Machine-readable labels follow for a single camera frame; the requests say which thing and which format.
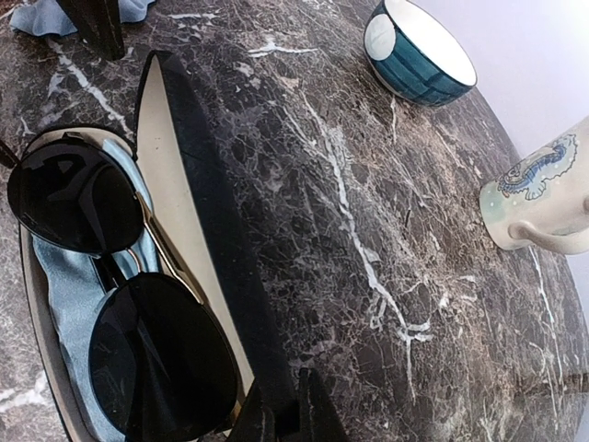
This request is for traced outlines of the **black checkered glasses case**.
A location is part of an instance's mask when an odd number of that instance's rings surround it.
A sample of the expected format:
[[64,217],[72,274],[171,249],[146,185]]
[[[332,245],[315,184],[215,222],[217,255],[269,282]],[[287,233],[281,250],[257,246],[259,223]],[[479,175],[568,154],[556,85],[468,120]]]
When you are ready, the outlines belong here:
[[[233,352],[239,381],[236,405],[223,427],[191,441],[214,433],[229,436],[253,384],[274,414],[276,440],[294,433],[299,403],[275,319],[214,137],[179,58],[165,51],[148,55],[135,106],[134,142],[96,125],[58,127],[39,134],[20,157],[64,135],[100,148],[113,139],[132,156],[151,197],[149,209],[186,272],[202,288]],[[35,235],[20,222],[19,227],[30,314],[66,437],[97,441],[66,384],[70,379],[52,324],[48,278],[33,250]]]

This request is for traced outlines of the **light blue cloth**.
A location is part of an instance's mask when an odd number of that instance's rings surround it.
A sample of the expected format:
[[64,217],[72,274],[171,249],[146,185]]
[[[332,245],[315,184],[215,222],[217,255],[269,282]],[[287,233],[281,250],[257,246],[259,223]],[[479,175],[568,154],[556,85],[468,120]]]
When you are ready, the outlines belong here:
[[[144,21],[147,10],[154,0],[121,0],[119,2],[121,23]],[[50,34],[67,36],[78,32],[75,24],[54,0],[35,1],[30,5],[18,6],[10,18],[12,30],[18,30],[35,37]]]
[[[152,208],[141,172],[128,151],[113,139],[106,139],[102,149],[123,168],[133,187]],[[70,379],[66,384],[73,388],[74,405],[82,414],[83,424],[97,441],[126,441],[125,435],[109,422],[98,405],[88,368],[91,334],[98,314],[113,289],[103,288],[90,255],[59,248],[35,236],[32,240],[40,267],[48,278],[52,324],[57,332],[66,375]],[[160,270],[156,245],[145,229],[132,245],[132,251],[143,270]],[[139,273],[139,264],[135,263],[130,252],[117,252],[114,259],[124,276]]]

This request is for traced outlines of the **black aviator sunglasses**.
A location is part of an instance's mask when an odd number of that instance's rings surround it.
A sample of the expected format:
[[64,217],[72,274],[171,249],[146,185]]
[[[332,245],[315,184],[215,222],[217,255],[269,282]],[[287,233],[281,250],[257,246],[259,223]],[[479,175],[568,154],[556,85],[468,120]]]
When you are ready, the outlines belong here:
[[199,283],[116,160],[64,135],[1,162],[20,224],[86,254],[106,291],[87,371],[106,419],[129,441],[191,441],[225,425],[237,363]]

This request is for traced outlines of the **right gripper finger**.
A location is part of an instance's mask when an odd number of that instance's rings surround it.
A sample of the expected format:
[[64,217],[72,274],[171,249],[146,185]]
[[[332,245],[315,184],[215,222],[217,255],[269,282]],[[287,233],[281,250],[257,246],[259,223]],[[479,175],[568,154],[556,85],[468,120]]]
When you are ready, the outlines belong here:
[[300,440],[348,442],[343,425],[327,389],[314,368],[299,371]]
[[231,430],[228,442],[275,442],[275,418],[272,410],[261,397],[260,388],[253,384],[249,389],[237,422]]

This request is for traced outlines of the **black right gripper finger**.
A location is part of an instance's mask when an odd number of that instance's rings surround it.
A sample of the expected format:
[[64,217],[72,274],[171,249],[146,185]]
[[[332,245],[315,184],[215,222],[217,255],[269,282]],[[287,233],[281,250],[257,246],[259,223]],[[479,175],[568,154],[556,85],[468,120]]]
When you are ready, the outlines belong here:
[[81,37],[100,56],[120,60],[125,48],[117,0],[57,0]]

